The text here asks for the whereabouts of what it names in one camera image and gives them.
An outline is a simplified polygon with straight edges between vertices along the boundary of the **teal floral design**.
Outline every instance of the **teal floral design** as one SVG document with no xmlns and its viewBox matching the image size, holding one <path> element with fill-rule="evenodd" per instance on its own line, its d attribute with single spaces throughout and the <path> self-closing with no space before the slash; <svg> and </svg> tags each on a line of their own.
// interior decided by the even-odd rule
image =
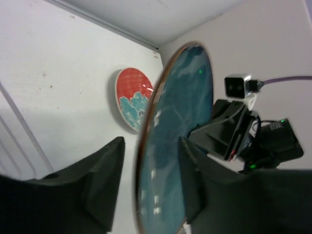
<svg viewBox="0 0 312 234">
<path fill-rule="evenodd" d="M 133 129 L 140 131 L 148 103 L 147 97 L 142 95 L 141 92 L 136 92 L 130 100 L 126 97 L 121 97 L 119 101 L 124 119 Z"/>
</svg>

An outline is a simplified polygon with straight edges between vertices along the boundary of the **electronic device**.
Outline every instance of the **electronic device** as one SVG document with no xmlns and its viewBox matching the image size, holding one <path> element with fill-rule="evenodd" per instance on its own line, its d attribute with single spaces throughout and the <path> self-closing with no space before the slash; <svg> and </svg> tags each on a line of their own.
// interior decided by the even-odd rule
<svg viewBox="0 0 312 234">
<path fill-rule="evenodd" d="M 43 179 L 0 176 L 0 233 L 106 234 L 112 230 L 123 137 Z"/>
<path fill-rule="evenodd" d="M 257 125 L 254 136 L 250 133 L 252 125 Z M 245 170 L 275 168 L 281 162 L 303 156 L 288 119 L 261 127 L 258 113 L 238 101 L 217 100 L 213 119 L 193 129 L 189 139 L 225 161 L 238 157 L 246 163 Z"/>
<path fill-rule="evenodd" d="M 264 82 L 253 80 L 249 74 L 232 74 L 224 79 L 225 94 L 228 98 L 244 99 L 251 93 L 258 93 Z"/>
<path fill-rule="evenodd" d="M 248 81 L 252 78 L 247 74 L 232 74 L 224 79 L 225 93 L 229 98 L 245 98 L 251 92 L 248 89 Z"/>
</svg>

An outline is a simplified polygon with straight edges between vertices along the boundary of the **white wall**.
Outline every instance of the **white wall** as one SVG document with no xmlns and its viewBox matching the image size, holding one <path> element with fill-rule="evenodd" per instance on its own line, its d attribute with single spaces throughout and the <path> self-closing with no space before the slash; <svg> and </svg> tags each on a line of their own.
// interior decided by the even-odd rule
<svg viewBox="0 0 312 234">
<path fill-rule="evenodd" d="M 243 0 L 53 0 L 158 47 Z"/>
<path fill-rule="evenodd" d="M 308 13 L 310 15 L 310 18 L 312 19 L 312 0 L 306 0 L 306 5 L 308 8 Z"/>
<path fill-rule="evenodd" d="M 248 0 L 160 48 L 164 64 L 182 44 L 199 40 L 213 64 L 214 97 L 224 98 L 224 78 L 312 75 L 312 25 L 303 0 Z M 255 109 L 262 119 L 289 117 L 306 152 L 288 168 L 312 168 L 312 82 L 264 87 Z"/>
<path fill-rule="evenodd" d="M 137 135 L 125 127 L 117 110 L 114 83 L 116 71 L 124 67 L 140 69 L 155 83 L 162 70 L 159 54 L 43 0 L 0 1 L 0 22 L 0 81 L 54 171 L 117 136 L 125 137 L 113 233 L 137 233 L 131 188 Z M 0 115 L 36 165 L 37 178 L 50 173 L 1 92 Z M 31 169 L 2 123 L 0 139 L 8 149 L 0 146 L 8 175 L 18 177 L 7 159 L 9 152 L 22 168 L 19 179 L 31 178 Z"/>
</svg>

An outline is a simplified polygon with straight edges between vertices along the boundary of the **purple cable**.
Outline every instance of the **purple cable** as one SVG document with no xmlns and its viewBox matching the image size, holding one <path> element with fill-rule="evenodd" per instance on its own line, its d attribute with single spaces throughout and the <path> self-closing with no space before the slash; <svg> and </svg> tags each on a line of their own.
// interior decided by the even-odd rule
<svg viewBox="0 0 312 234">
<path fill-rule="evenodd" d="M 273 78 L 263 81 L 263 84 L 272 84 L 278 83 L 283 81 L 290 81 L 290 80 L 312 80 L 312 76 L 297 76 L 297 77 L 281 77 L 281 78 Z"/>
</svg>

